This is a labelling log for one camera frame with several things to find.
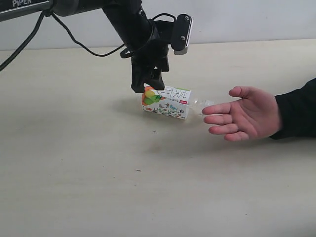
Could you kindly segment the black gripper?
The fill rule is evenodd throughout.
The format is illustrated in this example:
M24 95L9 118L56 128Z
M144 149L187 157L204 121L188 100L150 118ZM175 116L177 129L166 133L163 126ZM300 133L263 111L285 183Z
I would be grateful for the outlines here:
M103 12L123 41L126 50L121 58L131 59L132 83L135 93L144 93L144 74L149 74L145 84L155 90L164 90L162 72L169 71L168 42L159 31L172 22L147 18L142 7L104 7Z

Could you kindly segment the open receiving human hand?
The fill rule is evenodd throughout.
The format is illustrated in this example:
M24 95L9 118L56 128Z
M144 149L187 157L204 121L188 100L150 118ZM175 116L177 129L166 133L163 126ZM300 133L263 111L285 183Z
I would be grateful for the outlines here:
M239 142L268 138L282 128L274 95L252 86L236 86L229 95L237 100L202 109L203 121L210 125L210 134Z

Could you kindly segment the black sleeved forearm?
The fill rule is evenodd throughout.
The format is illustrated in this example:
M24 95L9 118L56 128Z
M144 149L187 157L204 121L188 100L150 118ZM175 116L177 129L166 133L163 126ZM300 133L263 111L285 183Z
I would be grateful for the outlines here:
M286 94L275 96L281 118L274 140L291 137L315 138L316 136L316 80Z

